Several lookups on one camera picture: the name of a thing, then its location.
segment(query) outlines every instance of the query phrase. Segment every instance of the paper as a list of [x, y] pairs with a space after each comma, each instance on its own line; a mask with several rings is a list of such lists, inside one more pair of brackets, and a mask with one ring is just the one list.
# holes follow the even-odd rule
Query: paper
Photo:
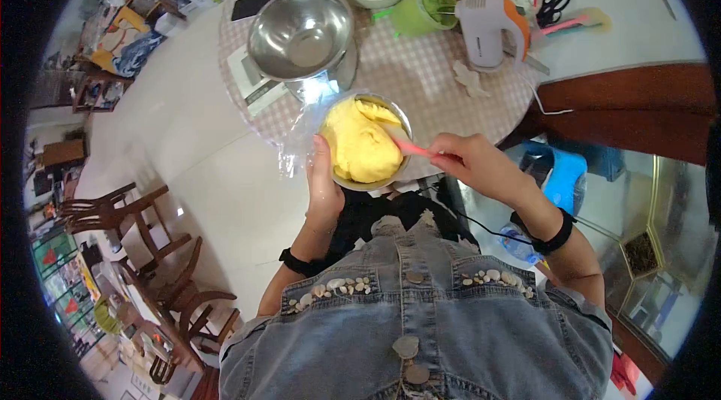
[[228, 67], [250, 116], [257, 116], [276, 99], [289, 92], [284, 83], [264, 78], [258, 72], [248, 57], [245, 45], [228, 56]]
[[469, 97], [483, 98], [491, 96], [481, 86], [480, 73], [477, 71], [470, 71], [460, 60], [453, 63], [453, 71], [456, 72], [456, 80], [466, 87]]

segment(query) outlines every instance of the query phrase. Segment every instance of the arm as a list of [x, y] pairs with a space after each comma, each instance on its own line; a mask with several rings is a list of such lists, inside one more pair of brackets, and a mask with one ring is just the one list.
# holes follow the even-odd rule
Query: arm
[[[338, 215], [345, 204], [342, 190], [331, 177], [332, 163], [328, 143], [317, 135], [313, 138], [313, 146], [315, 156], [306, 169], [310, 193], [306, 222], [291, 245], [291, 254], [305, 262], [325, 258]], [[281, 265], [260, 299], [258, 316], [275, 315], [281, 309], [283, 289], [304, 278], [300, 273]]]
[[[430, 162], [480, 194], [513, 208], [533, 237], [548, 241], [561, 229], [561, 212], [545, 197], [534, 179], [520, 171], [481, 134], [471, 137], [439, 134], [428, 151], [459, 156], [462, 162], [440, 157]], [[568, 241], [546, 261], [561, 285], [604, 308], [603, 276], [596, 253], [576, 227]]]

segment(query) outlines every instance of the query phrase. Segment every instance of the water bottle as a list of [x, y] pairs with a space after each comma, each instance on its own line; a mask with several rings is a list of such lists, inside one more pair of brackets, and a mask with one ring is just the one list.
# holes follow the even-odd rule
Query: water bottle
[[[520, 228], [513, 223], [506, 224], [506, 226], [500, 229], [500, 233], [527, 242], [530, 241], [530, 239], [525, 234], [523, 234]], [[513, 239], [508, 237], [499, 237], [498, 241], [501, 245], [503, 245], [503, 248], [508, 251], [508, 254], [518, 260], [528, 262], [530, 265], [536, 265], [536, 262], [543, 259], [543, 257], [539, 253], [536, 253], [534, 247], [530, 243], [514, 241]]]

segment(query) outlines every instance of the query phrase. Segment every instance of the denim vest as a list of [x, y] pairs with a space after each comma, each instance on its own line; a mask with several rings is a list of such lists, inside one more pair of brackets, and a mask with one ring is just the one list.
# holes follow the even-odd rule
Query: denim vest
[[[532, 272], [441, 239], [424, 215], [408, 231], [382, 218], [372, 241], [286, 287], [278, 314], [228, 339], [220, 398], [603, 397], [608, 315], [579, 293], [536, 290]], [[489, 270], [503, 278], [484, 281]]]

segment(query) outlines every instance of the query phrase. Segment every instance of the button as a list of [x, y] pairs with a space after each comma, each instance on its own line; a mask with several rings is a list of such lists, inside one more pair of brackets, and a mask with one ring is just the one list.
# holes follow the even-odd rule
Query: button
[[414, 364], [406, 369], [406, 381], [410, 384], [424, 384], [430, 378], [430, 371], [421, 364]]
[[408, 272], [406, 273], [406, 279], [413, 284], [420, 284], [423, 282], [423, 275], [418, 272]]
[[393, 350], [401, 359], [410, 359], [418, 354], [418, 338], [416, 336], [403, 336], [393, 342]]

